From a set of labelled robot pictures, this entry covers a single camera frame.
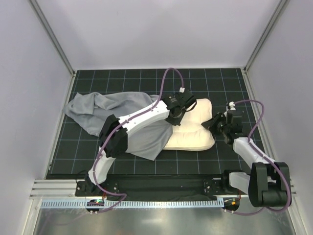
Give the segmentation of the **cream white pillow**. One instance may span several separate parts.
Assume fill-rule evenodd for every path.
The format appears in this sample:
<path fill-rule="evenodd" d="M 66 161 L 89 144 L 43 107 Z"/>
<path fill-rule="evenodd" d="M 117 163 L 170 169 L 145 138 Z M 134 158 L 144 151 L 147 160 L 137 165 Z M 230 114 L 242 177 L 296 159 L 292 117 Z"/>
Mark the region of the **cream white pillow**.
<path fill-rule="evenodd" d="M 212 118 L 212 104 L 207 98 L 197 99 L 195 108 L 186 113 L 180 126 L 173 126 L 173 133 L 164 150 L 204 151 L 210 149 L 215 140 L 211 132 L 201 124 Z"/>

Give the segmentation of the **grey fabric pillowcase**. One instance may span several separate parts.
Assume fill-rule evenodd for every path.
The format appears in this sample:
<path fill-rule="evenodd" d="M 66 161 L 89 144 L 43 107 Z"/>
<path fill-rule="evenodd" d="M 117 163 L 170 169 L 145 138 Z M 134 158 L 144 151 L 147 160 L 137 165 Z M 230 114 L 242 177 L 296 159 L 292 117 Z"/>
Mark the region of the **grey fabric pillowcase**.
<path fill-rule="evenodd" d="M 77 93 L 63 108 L 63 113 L 78 123 L 90 135 L 99 136 L 106 118 L 132 114 L 151 105 L 158 95 L 143 92 L 122 92 L 102 95 Z M 128 138 L 127 153 L 154 160 L 173 134 L 171 124 L 164 120 L 154 122 Z"/>

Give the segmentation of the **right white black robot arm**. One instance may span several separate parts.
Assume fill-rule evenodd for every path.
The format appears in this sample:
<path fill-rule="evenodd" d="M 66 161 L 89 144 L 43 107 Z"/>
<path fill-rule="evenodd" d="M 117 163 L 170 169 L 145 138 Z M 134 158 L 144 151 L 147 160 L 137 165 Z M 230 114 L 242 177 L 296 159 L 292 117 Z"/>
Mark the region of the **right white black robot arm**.
<path fill-rule="evenodd" d="M 254 207 L 281 211 L 291 205 L 289 167 L 277 162 L 258 148 L 243 131 L 242 113 L 228 110 L 217 113 L 202 126 L 214 135 L 223 135 L 225 143 L 249 166 L 250 173 L 225 170 L 221 190 L 232 194 L 236 189 L 248 195 Z"/>

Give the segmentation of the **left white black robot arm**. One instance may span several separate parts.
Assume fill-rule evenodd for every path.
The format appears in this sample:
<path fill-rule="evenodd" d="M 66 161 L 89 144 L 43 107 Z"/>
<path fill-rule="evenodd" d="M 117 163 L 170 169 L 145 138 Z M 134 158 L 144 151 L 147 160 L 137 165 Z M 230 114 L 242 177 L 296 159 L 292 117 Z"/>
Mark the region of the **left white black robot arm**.
<path fill-rule="evenodd" d="M 180 88 L 179 92 L 159 97 L 149 106 L 129 115 L 110 115 L 100 132 L 96 160 L 86 176 L 87 191 L 93 196 L 103 192 L 103 182 L 113 161 L 126 152 L 128 140 L 133 134 L 160 120 L 173 126 L 180 125 L 185 113 L 192 111 L 196 104 L 194 95 L 188 89 Z"/>

